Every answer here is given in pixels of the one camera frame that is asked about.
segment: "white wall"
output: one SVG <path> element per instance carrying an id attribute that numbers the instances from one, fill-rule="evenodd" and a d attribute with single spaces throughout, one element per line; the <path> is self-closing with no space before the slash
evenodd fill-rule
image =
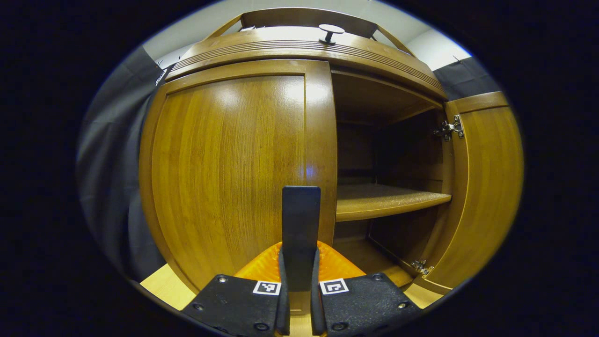
<path id="1" fill-rule="evenodd" d="M 469 58 L 471 55 L 450 38 L 430 29 L 406 44 L 415 57 L 426 63 L 431 70 Z"/>
<path id="2" fill-rule="evenodd" d="M 179 20 L 148 39 L 146 52 L 161 68 L 177 62 L 193 43 L 238 14 L 273 7 L 311 7 L 339 11 L 379 24 L 406 43 L 430 27 L 419 19 L 376 0 L 223 0 Z"/>

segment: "cabinet door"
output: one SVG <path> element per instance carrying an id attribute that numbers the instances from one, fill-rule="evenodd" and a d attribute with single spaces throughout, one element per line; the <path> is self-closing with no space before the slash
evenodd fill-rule
<path id="1" fill-rule="evenodd" d="M 512 226 L 524 181 L 518 124 L 501 92 L 448 102 L 448 121 L 458 115 L 464 138 L 453 134 L 452 201 L 426 267 L 415 282 L 447 293 L 474 276 L 495 254 Z"/>
<path id="2" fill-rule="evenodd" d="M 327 62 L 253 61 L 190 74 L 160 88 L 144 125 L 144 213 L 194 291 L 281 241 L 285 185 L 321 188 L 319 240 L 332 244 L 336 183 Z"/>

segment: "orange gripper base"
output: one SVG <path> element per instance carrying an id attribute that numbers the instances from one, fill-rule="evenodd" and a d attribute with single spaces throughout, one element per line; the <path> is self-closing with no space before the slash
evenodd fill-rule
<path id="1" fill-rule="evenodd" d="M 280 282 L 279 250 L 281 249 L 281 244 L 279 242 L 268 247 L 233 276 L 256 281 Z M 360 268 L 356 267 L 331 246 L 320 241 L 316 245 L 320 250 L 319 281 L 366 275 Z"/>

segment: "wooden floor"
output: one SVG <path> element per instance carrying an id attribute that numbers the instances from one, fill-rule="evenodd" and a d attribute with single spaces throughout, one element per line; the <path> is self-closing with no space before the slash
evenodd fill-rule
<path id="1" fill-rule="evenodd" d="M 410 283 L 413 279 L 410 274 L 384 256 L 365 239 L 333 242 L 333 248 L 366 274 L 384 272 L 398 287 Z"/>

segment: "open cabinet door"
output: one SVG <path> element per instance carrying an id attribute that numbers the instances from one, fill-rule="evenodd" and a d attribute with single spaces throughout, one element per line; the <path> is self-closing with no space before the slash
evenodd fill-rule
<path id="1" fill-rule="evenodd" d="M 524 180 L 520 132 L 501 92 L 448 102 L 445 111 L 464 134 L 451 136 L 452 201 L 425 257 L 428 274 L 415 279 L 440 294 L 474 276 L 495 254 L 516 215 Z"/>

